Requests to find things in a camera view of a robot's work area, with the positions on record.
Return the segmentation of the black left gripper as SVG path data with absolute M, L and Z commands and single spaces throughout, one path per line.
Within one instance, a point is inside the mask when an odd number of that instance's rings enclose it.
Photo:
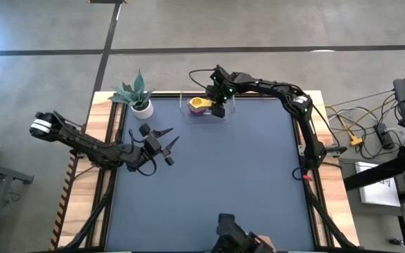
M 164 157 L 164 161 L 167 163 L 168 166 L 172 166 L 174 164 L 174 160 L 171 157 L 172 147 L 174 144 L 179 140 L 179 136 L 173 139 L 168 145 L 164 148 L 161 146 L 158 139 L 165 134 L 171 132 L 173 128 L 165 129 L 165 130 L 154 130 L 151 129 L 148 124 L 142 124 L 139 127 L 139 132 L 141 133 L 143 140 L 136 140 L 133 135 L 133 131 L 130 129 L 128 130 L 128 134 L 131 141 L 131 150 L 129 154 L 134 153 L 134 148 L 136 147 L 135 143 L 140 143 L 143 146 L 139 148 L 139 156 L 135 162 L 128 164 L 129 171 L 141 171 L 140 167 L 145 163 L 151 161 L 153 163 L 153 171 L 157 171 L 157 163 L 154 159 L 156 155 L 161 154 Z

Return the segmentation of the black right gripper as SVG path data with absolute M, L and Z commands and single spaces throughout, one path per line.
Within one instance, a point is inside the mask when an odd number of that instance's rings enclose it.
M 211 105 L 212 114 L 216 117 L 224 118 L 224 104 L 236 93 L 236 87 L 229 81 L 229 73 L 220 65 L 213 69 L 210 75 L 213 85 L 205 89 L 206 96 L 213 102 Z

